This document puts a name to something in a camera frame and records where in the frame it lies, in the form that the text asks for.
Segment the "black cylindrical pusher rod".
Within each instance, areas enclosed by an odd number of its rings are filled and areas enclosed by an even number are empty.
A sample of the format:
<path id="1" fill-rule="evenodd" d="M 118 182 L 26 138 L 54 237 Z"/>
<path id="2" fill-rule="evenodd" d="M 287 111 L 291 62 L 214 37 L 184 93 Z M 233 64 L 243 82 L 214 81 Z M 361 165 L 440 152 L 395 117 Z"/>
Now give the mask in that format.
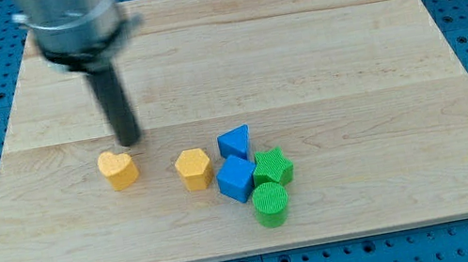
<path id="1" fill-rule="evenodd" d="M 121 146 L 137 144 L 141 136 L 140 126 L 113 65 L 86 74 L 93 94 L 106 116 L 117 143 Z"/>

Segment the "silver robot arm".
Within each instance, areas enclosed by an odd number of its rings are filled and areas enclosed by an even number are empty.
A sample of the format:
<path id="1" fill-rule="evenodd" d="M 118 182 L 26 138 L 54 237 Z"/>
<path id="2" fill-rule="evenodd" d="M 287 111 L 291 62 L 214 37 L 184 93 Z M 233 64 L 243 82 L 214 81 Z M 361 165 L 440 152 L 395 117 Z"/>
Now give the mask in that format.
<path id="1" fill-rule="evenodd" d="M 133 146 L 142 131 L 113 64 L 143 22 L 117 0 L 15 0 L 12 21 L 28 29 L 43 58 L 85 75 L 117 143 Z"/>

